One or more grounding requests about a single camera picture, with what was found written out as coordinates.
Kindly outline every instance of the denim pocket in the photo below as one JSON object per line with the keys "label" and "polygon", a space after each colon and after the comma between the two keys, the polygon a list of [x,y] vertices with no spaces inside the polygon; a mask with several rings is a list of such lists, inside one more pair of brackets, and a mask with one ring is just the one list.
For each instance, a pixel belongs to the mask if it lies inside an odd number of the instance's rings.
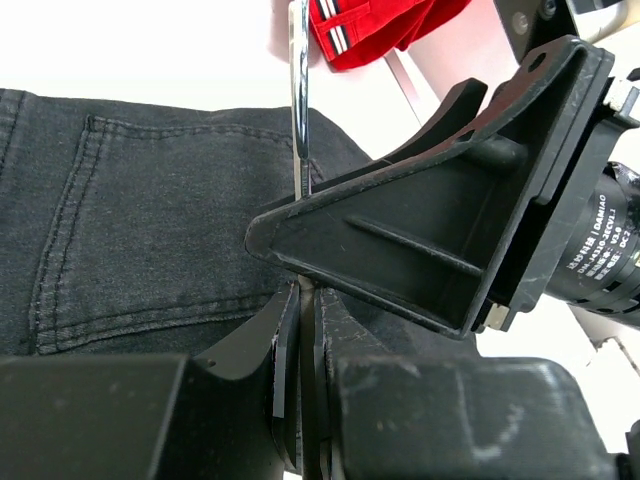
{"label": "denim pocket", "polygon": [[291,161],[269,130],[89,117],[34,288],[37,352],[253,315],[290,275],[244,234],[291,192]]}

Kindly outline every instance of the black cylindrical motor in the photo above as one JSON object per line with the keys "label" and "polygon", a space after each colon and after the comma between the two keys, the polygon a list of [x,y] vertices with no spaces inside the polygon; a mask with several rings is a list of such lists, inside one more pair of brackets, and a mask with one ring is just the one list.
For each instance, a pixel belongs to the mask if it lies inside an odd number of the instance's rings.
{"label": "black cylindrical motor", "polygon": [[610,163],[581,212],[547,293],[640,328],[640,175]]}

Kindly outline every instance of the red garment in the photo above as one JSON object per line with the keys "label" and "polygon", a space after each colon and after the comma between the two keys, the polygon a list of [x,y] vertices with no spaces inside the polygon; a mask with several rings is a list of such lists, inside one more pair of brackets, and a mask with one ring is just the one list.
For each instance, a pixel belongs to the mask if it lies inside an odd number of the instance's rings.
{"label": "red garment", "polygon": [[371,63],[448,22],[471,0],[310,0],[311,29],[336,70]]}

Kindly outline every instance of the dark denim fabric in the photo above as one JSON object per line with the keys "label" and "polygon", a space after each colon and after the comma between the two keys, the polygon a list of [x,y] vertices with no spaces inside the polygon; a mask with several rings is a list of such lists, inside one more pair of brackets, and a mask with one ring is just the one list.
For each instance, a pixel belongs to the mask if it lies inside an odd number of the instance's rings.
{"label": "dark denim fabric", "polygon": [[[288,108],[203,112],[0,90],[0,354],[196,354],[292,275],[248,255],[293,190]],[[310,112],[313,178],[370,159]],[[475,354],[346,299],[398,353]]]}

